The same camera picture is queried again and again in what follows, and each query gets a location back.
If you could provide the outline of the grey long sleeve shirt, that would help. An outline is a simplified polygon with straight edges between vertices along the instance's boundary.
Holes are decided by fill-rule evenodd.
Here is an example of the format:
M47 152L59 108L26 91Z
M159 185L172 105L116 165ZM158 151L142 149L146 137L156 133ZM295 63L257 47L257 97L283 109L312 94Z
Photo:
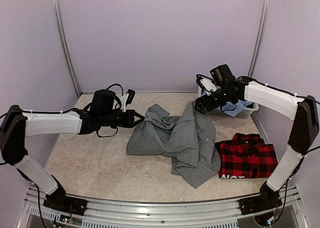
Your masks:
M134 128L126 145L127 155L162 155L171 158L171 173L198 188L216 176L221 158L215 146L216 128L207 114L188 101L180 116L159 104L150 106L144 121Z

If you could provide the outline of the white plastic laundry basket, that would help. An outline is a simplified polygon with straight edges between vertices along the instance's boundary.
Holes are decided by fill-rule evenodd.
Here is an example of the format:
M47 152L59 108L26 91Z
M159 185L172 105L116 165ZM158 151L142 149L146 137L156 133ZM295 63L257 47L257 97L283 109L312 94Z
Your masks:
M258 109L259 106L256 103L239 100L236 104L227 102L226 105L220 106L208 114L247 119L254 111L257 111Z

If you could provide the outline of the red black plaid shirt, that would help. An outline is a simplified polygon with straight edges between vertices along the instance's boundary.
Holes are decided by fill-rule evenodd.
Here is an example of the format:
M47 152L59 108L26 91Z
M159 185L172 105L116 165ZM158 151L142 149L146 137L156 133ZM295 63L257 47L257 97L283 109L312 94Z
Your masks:
M221 160L220 179L268 178L278 165L274 146L258 134L236 133L215 147Z

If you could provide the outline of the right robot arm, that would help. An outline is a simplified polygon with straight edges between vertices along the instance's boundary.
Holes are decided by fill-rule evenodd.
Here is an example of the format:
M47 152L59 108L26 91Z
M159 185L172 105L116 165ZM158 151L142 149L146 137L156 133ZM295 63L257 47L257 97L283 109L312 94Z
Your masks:
M311 145L319 134L317 105L312 96L300 96L261 83L247 76L235 77L228 65L210 71L211 76L196 75L197 85L205 91L195 101L202 114L222 107L228 102L248 101L269 108L293 122L287 150L265 183L266 191L256 198L256 206L266 210L275 202L275 194L293 176L303 158L312 151Z

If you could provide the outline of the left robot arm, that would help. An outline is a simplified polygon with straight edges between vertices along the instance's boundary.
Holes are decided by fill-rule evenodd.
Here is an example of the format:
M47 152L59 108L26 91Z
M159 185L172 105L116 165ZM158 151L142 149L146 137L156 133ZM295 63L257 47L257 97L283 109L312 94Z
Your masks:
M65 111L23 110L12 105L3 115L0 126L0 152L5 164L14 166L27 180L38 186L59 210L70 205L62 185L35 161L25 147L28 137L47 134L87 135L103 127L134 128L144 117L127 106L135 96L129 89L120 97L110 89L95 91L92 101L82 109Z

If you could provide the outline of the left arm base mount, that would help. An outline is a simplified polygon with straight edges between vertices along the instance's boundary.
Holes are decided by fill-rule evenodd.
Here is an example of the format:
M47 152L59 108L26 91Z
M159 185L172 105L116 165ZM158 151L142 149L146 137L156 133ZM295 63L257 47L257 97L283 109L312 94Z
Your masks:
M63 193L46 195L43 205L54 210L84 216L88 201L82 198L67 196Z

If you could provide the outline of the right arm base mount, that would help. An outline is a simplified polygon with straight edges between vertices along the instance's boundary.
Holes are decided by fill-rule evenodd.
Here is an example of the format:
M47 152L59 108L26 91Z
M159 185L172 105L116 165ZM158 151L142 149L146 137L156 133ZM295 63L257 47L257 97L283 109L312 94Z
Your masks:
M265 211L281 205L280 191L273 191L267 182L261 186L258 195L239 200L242 215Z

